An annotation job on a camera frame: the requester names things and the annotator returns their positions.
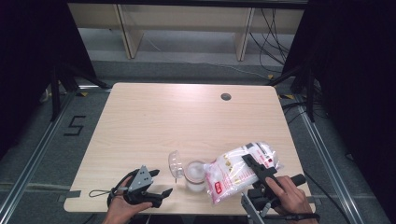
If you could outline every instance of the hand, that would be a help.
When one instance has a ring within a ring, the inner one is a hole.
[[[121,187],[125,187],[126,183],[131,177],[127,178]],[[125,224],[134,215],[144,211],[152,206],[152,203],[128,204],[122,196],[122,193],[117,193],[108,207],[105,220],[103,224]]]
[[[265,181],[280,200],[281,206],[275,208],[280,215],[313,213],[304,191],[297,189],[289,176],[279,176],[276,179],[281,187],[270,177],[265,178]],[[289,223],[311,224],[318,222],[315,219],[303,219],[300,221],[290,221]]]

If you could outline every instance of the black strap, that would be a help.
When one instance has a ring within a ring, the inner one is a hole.
[[[112,188],[111,191],[108,193],[108,197],[107,197],[107,207],[110,206],[111,201],[113,200],[113,198],[116,196],[117,190],[120,187],[120,185],[122,184],[122,182],[124,182],[129,176],[135,175],[139,170],[136,169],[134,171],[132,171],[131,173],[129,173],[128,175],[126,175],[117,185],[115,188]]]
[[[320,222],[320,215],[317,213],[301,213],[301,214],[288,214],[285,216],[278,216],[278,215],[267,215],[264,218],[266,219],[285,219],[287,221],[299,221],[303,219],[311,219],[314,218],[317,222]]]

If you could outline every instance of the wooden table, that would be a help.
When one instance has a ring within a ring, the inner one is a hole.
[[[231,100],[223,100],[228,93]],[[111,91],[68,198],[68,212],[106,212],[107,196],[90,198],[93,189],[110,190],[143,164],[159,169],[149,192],[173,188],[160,208],[144,213],[245,215],[240,194],[212,205],[208,194],[187,189],[169,170],[168,155],[178,150],[184,162],[213,161],[249,142],[264,141],[285,166],[276,175],[302,174],[276,91],[266,86],[118,83]],[[301,186],[310,195],[306,184]]]

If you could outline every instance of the red printed label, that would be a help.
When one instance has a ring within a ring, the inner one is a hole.
[[[220,193],[222,192],[220,182],[216,182],[216,183],[215,183],[215,189],[216,189],[216,193],[217,193],[217,194],[220,194]]]

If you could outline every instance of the white plastic bag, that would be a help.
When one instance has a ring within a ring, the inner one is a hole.
[[[247,154],[266,168],[275,167],[278,170],[281,167],[275,152],[264,142],[249,143],[218,156],[213,162],[204,165],[207,192],[213,204],[259,180],[242,158]]]

